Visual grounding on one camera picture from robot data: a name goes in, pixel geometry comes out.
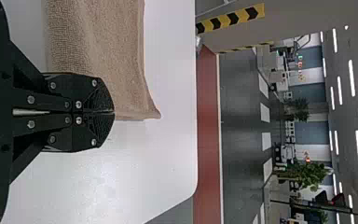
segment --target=gray floor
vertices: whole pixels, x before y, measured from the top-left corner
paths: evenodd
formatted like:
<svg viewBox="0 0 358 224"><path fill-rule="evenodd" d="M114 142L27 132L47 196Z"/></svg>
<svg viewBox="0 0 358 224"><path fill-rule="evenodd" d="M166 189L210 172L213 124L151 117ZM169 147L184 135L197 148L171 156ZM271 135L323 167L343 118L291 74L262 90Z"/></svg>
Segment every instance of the gray floor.
<svg viewBox="0 0 358 224"><path fill-rule="evenodd" d="M337 28L338 53L333 51L332 31L324 32L324 57L327 78L326 94L331 105L330 87L334 88L336 110L330 111L330 130L338 133L339 156L332 154L338 182L342 182L343 192L353 198L353 210L358 212L358 156L355 130L358 130L358 23L351 24L348 30ZM356 96L351 96L348 60L353 60L353 76ZM338 103L337 76L341 77L343 105ZM348 216L341 216L341 224L351 223Z"/></svg>
<svg viewBox="0 0 358 224"><path fill-rule="evenodd" d="M226 224L252 223L263 202L263 164L271 150L262 151L261 133L280 142L280 105L259 89L256 57L251 50L220 55L222 106L223 194ZM270 109L271 123L260 119L260 103Z"/></svg>
<svg viewBox="0 0 358 224"><path fill-rule="evenodd" d="M212 8L219 7L224 3L224 0L196 0L196 15L199 15Z"/></svg>

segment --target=yellow and black warning stripe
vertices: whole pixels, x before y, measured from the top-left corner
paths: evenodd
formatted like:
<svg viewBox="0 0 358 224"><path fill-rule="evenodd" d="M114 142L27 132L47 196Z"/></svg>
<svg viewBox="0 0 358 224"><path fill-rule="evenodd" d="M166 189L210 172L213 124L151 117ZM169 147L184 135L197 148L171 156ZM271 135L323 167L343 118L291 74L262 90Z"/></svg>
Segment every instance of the yellow and black warning stripe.
<svg viewBox="0 0 358 224"><path fill-rule="evenodd" d="M264 17L266 17L264 3L260 3L252 7L242 8L226 15L221 15L197 23L197 35Z"/></svg>
<svg viewBox="0 0 358 224"><path fill-rule="evenodd" d="M252 49L254 47L262 47L262 46L273 45L273 44L274 44L273 41L268 41L268 42L260 43L258 45L248 45L248 46L240 47L240 48L237 48L237 49L223 50L223 51L220 51L219 53L220 54L225 54L225 53L230 53L230 52L235 52L235 51L240 51L240 50L245 50L245 49Z"/></svg>

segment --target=metal bolt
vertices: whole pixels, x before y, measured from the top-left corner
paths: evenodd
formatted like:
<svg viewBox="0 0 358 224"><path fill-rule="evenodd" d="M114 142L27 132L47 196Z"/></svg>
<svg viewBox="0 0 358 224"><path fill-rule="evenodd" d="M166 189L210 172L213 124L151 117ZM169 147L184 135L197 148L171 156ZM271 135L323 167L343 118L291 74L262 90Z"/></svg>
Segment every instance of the metal bolt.
<svg viewBox="0 0 358 224"><path fill-rule="evenodd" d="M65 118L65 123L67 123L67 124L71 123L71 118L66 117L66 118Z"/></svg>
<svg viewBox="0 0 358 224"><path fill-rule="evenodd" d="M29 120L27 126L28 126L29 129L33 129L34 128L34 121Z"/></svg>
<svg viewBox="0 0 358 224"><path fill-rule="evenodd" d="M33 105L34 104L34 97L33 96L28 96L27 101L28 101L28 104Z"/></svg>
<svg viewBox="0 0 358 224"><path fill-rule="evenodd" d="M81 102L80 101L76 101L76 108L77 109L80 109L82 106Z"/></svg>
<svg viewBox="0 0 358 224"><path fill-rule="evenodd" d="M97 146L97 139L95 139L95 138L92 139L91 140L91 145L94 146L94 147Z"/></svg>
<svg viewBox="0 0 358 224"><path fill-rule="evenodd" d="M76 118L76 124L81 124L82 121L83 119L81 117Z"/></svg>
<svg viewBox="0 0 358 224"><path fill-rule="evenodd" d="M54 135L52 135L49 139L50 143L55 143L56 140L57 138Z"/></svg>
<svg viewBox="0 0 358 224"><path fill-rule="evenodd" d="M57 84L55 84L55 82L51 82L50 87L52 90L55 90L57 88Z"/></svg>

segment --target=white floor marking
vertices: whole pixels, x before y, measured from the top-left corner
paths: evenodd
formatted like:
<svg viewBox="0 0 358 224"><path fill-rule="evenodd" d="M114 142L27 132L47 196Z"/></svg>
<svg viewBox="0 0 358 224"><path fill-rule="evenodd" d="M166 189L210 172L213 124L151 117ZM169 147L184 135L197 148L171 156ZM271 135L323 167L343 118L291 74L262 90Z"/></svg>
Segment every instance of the white floor marking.
<svg viewBox="0 0 358 224"><path fill-rule="evenodd" d="M263 151L271 148L271 133L261 133Z"/></svg>
<svg viewBox="0 0 358 224"><path fill-rule="evenodd" d="M265 218L265 212L264 212L264 204L261 204L260 207L260 224L266 224L266 218Z"/></svg>
<svg viewBox="0 0 358 224"><path fill-rule="evenodd" d="M260 104L261 120L269 123L269 108L263 104Z"/></svg>
<svg viewBox="0 0 358 224"><path fill-rule="evenodd" d="M222 154L222 112L220 107L220 60L216 55L217 67L217 122L219 125L219 170L220 170L220 223L225 224L224 207L223 207L223 154Z"/></svg>
<svg viewBox="0 0 358 224"><path fill-rule="evenodd" d="M261 77L261 75L258 75L258 86L260 87L260 91L263 92L263 94L269 98L269 85L267 85L267 82L264 80L264 78Z"/></svg>
<svg viewBox="0 0 358 224"><path fill-rule="evenodd" d="M269 176L272 174L272 158L270 158L266 163L263 165L264 170L264 183L267 182Z"/></svg>
<svg viewBox="0 0 358 224"><path fill-rule="evenodd" d="M255 219L254 219L253 224L258 224L258 215L255 215Z"/></svg>

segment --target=screw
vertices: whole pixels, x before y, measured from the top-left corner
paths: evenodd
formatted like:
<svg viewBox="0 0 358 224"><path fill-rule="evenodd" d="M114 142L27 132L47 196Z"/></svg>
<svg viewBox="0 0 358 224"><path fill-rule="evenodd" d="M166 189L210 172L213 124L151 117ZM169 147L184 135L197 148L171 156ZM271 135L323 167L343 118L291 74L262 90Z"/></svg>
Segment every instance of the screw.
<svg viewBox="0 0 358 224"><path fill-rule="evenodd" d="M56 138L54 135L52 135L52 136L50 137L50 139L49 139L49 141L50 141L51 144L52 144L52 143L55 143L56 140L57 140L57 138Z"/></svg>
<svg viewBox="0 0 358 224"><path fill-rule="evenodd" d="M66 118L65 118L65 123L67 123L67 124L71 123L71 118L66 117Z"/></svg>
<svg viewBox="0 0 358 224"><path fill-rule="evenodd" d="M28 101L28 104L33 105L34 104L34 97L33 96L28 96L27 101Z"/></svg>
<svg viewBox="0 0 358 224"><path fill-rule="evenodd" d="M81 102L80 101L76 101L76 108L77 109L80 109L82 106Z"/></svg>
<svg viewBox="0 0 358 224"><path fill-rule="evenodd" d="M55 90L57 88L57 84L55 84L55 82L51 82L50 87L52 90Z"/></svg>
<svg viewBox="0 0 358 224"><path fill-rule="evenodd" d="M77 118L76 118L76 124L81 124L82 121L83 121L83 120L82 120L81 117L77 117Z"/></svg>
<svg viewBox="0 0 358 224"><path fill-rule="evenodd" d="M33 129L34 128L34 121L29 120L27 126L28 126L29 129Z"/></svg>

